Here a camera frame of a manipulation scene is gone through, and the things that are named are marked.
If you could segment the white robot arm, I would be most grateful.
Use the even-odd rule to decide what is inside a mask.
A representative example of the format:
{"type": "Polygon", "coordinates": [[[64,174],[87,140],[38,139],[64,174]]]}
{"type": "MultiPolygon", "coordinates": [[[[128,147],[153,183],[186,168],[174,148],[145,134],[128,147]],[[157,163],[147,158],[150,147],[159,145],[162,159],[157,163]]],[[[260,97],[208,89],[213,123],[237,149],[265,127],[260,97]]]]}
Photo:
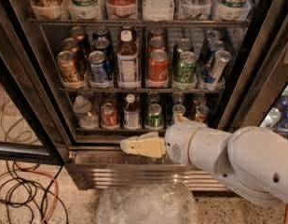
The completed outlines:
{"type": "Polygon", "coordinates": [[[288,203],[288,140],[260,127],[228,133],[180,117],[159,137],[157,132],[120,142],[132,155],[196,166],[251,203],[271,207],[288,203]]]}

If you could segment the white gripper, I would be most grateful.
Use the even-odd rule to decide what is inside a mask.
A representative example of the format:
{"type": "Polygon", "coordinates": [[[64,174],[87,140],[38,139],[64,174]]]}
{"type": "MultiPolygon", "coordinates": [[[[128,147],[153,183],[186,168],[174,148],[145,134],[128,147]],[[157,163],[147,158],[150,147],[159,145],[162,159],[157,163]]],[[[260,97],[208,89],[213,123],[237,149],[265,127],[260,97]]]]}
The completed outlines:
{"type": "Polygon", "coordinates": [[[176,116],[176,120],[178,122],[166,130],[164,139],[158,132],[145,133],[122,140],[120,148],[127,154],[149,158],[161,158],[167,151],[172,161],[189,165],[188,151],[191,140],[195,132],[206,127],[206,124],[188,120],[181,114],[176,116]]]}

